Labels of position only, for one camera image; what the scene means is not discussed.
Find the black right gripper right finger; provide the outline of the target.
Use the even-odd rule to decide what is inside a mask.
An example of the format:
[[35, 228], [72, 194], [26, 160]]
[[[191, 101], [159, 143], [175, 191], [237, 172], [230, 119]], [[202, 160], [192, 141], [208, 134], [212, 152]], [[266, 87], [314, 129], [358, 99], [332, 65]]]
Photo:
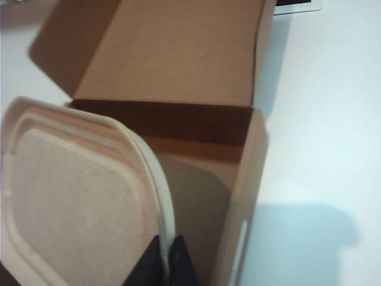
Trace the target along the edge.
[[189, 255], [185, 239], [182, 235], [177, 236], [170, 249], [170, 285], [173, 286], [196, 286], [199, 281]]

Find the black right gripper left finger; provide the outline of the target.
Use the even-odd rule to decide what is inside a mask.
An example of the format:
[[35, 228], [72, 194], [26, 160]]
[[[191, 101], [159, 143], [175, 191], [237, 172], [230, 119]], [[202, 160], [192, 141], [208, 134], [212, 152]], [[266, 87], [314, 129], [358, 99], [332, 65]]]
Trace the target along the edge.
[[125, 286], [160, 286], [164, 283], [164, 266], [160, 239], [156, 235], [125, 280]]

